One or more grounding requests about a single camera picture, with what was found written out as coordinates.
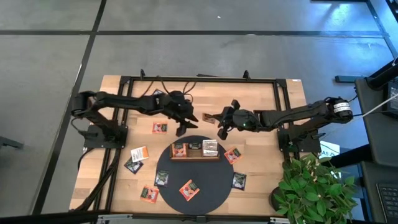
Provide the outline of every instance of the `plant pot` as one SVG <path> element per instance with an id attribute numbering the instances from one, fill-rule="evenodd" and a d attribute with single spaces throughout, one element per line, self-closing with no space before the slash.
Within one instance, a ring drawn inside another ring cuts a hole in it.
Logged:
<path id="1" fill-rule="evenodd" d="M 280 196 L 280 197 L 282 197 L 282 191 L 280 190 L 279 187 L 277 187 L 277 188 L 275 188 L 274 190 L 272 190 L 271 194 L 270 194 L 269 197 L 268 197 L 268 201 L 269 201 L 269 204 L 272 206 L 272 208 L 273 208 L 275 211 L 278 211 L 278 210 L 279 210 L 280 202 L 278 202 L 278 201 L 275 199 L 275 197 L 274 197 L 275 194 L 278 195 L 278 196 Z"/>

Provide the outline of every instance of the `wooden table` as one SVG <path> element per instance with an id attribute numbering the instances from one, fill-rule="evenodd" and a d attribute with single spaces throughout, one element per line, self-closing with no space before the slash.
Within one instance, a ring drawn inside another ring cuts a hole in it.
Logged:
<path id="1" fill-rule="evenodd" d="M 120 76 L 106 75 L 101 84 L 101 91 L 116 94 L 118 92 Z M 292 108 L 306 104 L 302 82 L 300 80 L 286 80 Z M 169 91 L 182 90 L 185 82 L 164 82 Z M 135 81 L 133 96 L 141 96 L 149 86 L 148 81 Z M 160 82 L 154 82 L 148 91 L 152 94 L 155 89 L 163 90 Z M 229 106 L 233 99 L 238 100 L 241 108 L 247 110 L 276 110 L 273 87 L 264 83 L 208 83 L 198 82 L 190 92 L 193 97 L 194 115 L 201 119 L 202 113 L 220 113 L 225 106 Z M 282 89 L 279 88 L 282 109 L 284 99 Z M 101 113 L 111 119 L 113 109 L 104 108 Z M 152 134 L 154 121 L 167 121 L 167 134 Z M 143 202 L 139 199 L 144 185 L 153 185 L 157 161 L 162 151 L 175 140 L 175 130 L 178 124 L 167 119 L 164 115 L 146 116 L 137 111 L 129 111 L 127 125 L 129 133 L 126 147 L 122 150 L 118 174 L 112 201 L 112 212 L 123 213 L 169 213 L 179 214 L 172 209 L 159 195 L 156 204 Z M 184 136 L 202 135 L 219 140 L 219 143 L 229 149 L 236 146 L 244 157 L 233 164 L 234 171 L 247 174 L 245 191 L 232 189 L 226 201 L 209 215 L 275 215 L 269 205 L 268 196 L 278 186 L 282 179 L 283 156 L 279 151 L 276 131 L 269 133 L 252 133 L 249 131 L 231 131 L 225 141 L 217 137 L 217 124 L 210 124 L 200 120 L 198 129 L 188 129 Z M 124 167 L 130 158 L 130 150 L 147 146 L 149 159 L 134 175 Z M 104 149 L 94 149 L 81 162 L 75 189 L 70 202 L 70 208 L 76 208 L 93 190 L 100 176 Z M 100 208 L 104 208 L 108 186 L 104 186 Z"/>

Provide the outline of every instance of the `potted plant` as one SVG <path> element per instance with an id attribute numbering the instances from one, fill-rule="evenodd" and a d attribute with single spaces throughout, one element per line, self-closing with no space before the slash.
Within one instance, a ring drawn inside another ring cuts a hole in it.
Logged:
<path id="1" fill-rule="evenodd" d="M 343 224 L 352 219 L 351 210 L 357 205 L 354 195 L 354 177 L 343 182 L 333 166 L 326 167 L 313 154 L 299 161 L 284 163 L 284 178 L 270 194 L 270 203 L 290 223 Z"/>

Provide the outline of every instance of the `concrete floor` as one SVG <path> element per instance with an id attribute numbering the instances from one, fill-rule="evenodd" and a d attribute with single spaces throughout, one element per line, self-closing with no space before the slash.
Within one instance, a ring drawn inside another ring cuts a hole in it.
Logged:
<path id="1" fill-rule="evenodd" d="M 372 3 L 398 48 L 397 22 L 384 1 Z M 100 0 L 2 0 L 0 29 L 91 30 L 99 5 Z M 99 29 L 370 31 L 377 26 L 365 3 L 112 0 Z M 0 136 L 25 142 L 22 151 L 0 150 L 0 217 L 29 213 L 87 41 L 87 36 L 0 35 Z M 98 90 L 103 75 L 138 75 L 141 68 L 150 76 L 241 77 L 249 70 L 252 77 L 302 79 L 307 102 L 349 99 L 353 85 L 334 83 L 335 75 L 368 76 L 390 60 L 386 43 L 375 38 L 97 36 L 81 90 Z M 353 109 L 360 113 L 358 101 Z M 348 148 L 367 143 L 362 121 L 325 140 Z M 44 213 L 68 210 L 82 145 L 83 138 L 69 128 Z"/>

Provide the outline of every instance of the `black table leg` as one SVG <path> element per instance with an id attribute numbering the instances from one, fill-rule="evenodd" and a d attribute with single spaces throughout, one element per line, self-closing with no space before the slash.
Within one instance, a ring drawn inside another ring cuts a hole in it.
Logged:
<path id="1" fill-rule="evenodd" d="M 362 161 L 372 161 L 372 152 L 368 144 L 350 151 L 344 152 L 340 155 L 333 156 L 329 162 L 324 162 L 322 165 L 330 166 L 332 164 L 336 168 L 345 167 Z"/>
<path id="2" fill-rule="evenodd" d="M 22 143 L 0 136 L 0 148 L 1 146 L 11 146 L 16 149 L 22 149 L 24 147 Z"/>

